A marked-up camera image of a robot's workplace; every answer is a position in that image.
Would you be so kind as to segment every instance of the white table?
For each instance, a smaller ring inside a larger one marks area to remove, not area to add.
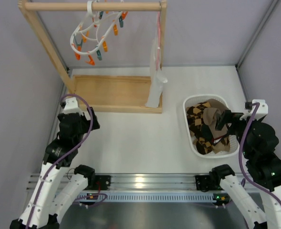
[[[238,156],[205,159],[188,141],[183,101],[190,95],[217,94],[235,112],[244,110],[244,94],[234,66],[164,67],[168,78],[162,114],[96,113],[101,125],[80,147],[79,164],[96,173],[208,173],[228,164],[240,172]],[[148,68],[74,69],[73,74],[149,75]]]

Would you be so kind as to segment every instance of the gray wall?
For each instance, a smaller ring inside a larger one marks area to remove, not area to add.
[[[61,81],[17,7],[0,0],[0,229],[22,212],[38,172]]]
[[[281,158],[281,2],[241,67],[248,98],[265,99],[269,105],[266,122],[271,124],[280,144]]]
[[[270,2],[271,0],[168,0],[164,64],[234,65]],[[41,13],[61,55],[70,67],[90,67],[85,63],[87,57],[77,61],[70,47],[70,36],[84,15],[85,12]],[[94,56],[96,66],[148,66],[155,36],[156,15],[155,12],[129,12],[124,20],[124,28],[119,28],[118,25],[119,35],[111,33],[108,36],[109,50],[107,53],[101,50],[102,61]],[[108,24],[100,29],[100,36],[109,27]],[[83,50],[91,50],[93,47],[89,45],[87,42]]]

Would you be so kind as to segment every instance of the white plastic basket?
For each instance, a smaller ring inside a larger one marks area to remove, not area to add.
[[[186,129],[187,129],[187,134],[188,134],[191,149],[196,155],[198,155],[200,157],[203,157],[203,158],[212,158],[213,159],[213,158],[224,158],[224,157],[233,156],[233,155],[237,154],[238,150],[239,150],[239,143],[236,139],[236,136],[234,136],[234,135],[231,135],[229,137],[230,138],[230,146],[231,146],[229,152],[220,151],[217,154],[215,154],[214,152],[210,152],[208,154],[202,155],[197,151],[197,148],[192,143],[195,140],[196,137],[191,137],[191,135],[190,135],[189,128],[188,128],[188,122],[187,122],[187,116],[186,116],[186,108],[191,107],[193,105],[196,105],[198,103],[203,103],[203,102],[205,102],[209,99],[215,99],[215,100],[223,103],[224,105],[226,105],[228,107],[226,101],[222,97],[220,97],[218,95],[215,95],[215,94],[193,95],[193,96],[190,96],[190,97],[188,97],[184,100],[183,112],[184,112],[185,124],[186,124]]]

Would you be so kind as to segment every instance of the drying rack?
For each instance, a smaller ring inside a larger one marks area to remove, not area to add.
[[[28,2],[18,0],[18,7],[30,24],[60,78],[70,93],[83,97],[97,112],[162,113],[162,96],[157,108],[145,107],[151,79],[149,76],[97,76],[69,77],[60,57],[46,34],[37,15],[38,11],[87,11],[87,3]],[[92,11],[160,11],[161,12],[161,68],[164,54],[164,35],[167,0],[161,2],[93,2]]]

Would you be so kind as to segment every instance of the wooden base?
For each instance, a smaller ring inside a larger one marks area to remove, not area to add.
[[[83,97],[94,111],[162,113],[162,96],[159,107],[145,107],[151,85],[149,76],[74,75],[73,80],[75,94]]]

